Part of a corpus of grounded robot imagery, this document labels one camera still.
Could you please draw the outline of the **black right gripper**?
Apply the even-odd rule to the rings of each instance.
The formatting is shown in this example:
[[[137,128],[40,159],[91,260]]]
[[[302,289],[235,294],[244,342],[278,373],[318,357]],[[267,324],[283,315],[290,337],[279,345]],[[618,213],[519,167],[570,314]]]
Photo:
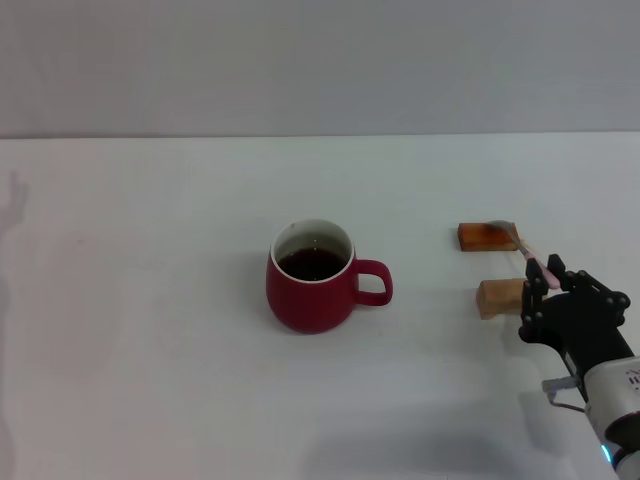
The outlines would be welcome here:
[[[585,270],[567,269],[558,254],[548,257],[548,269],[560,281],[560,293],[544,299],[542,269],[535,259],[527,260],[518,334],[555,350],[584,388],[584,377],[595,366],[634,356],[619,331],[629,297]]]

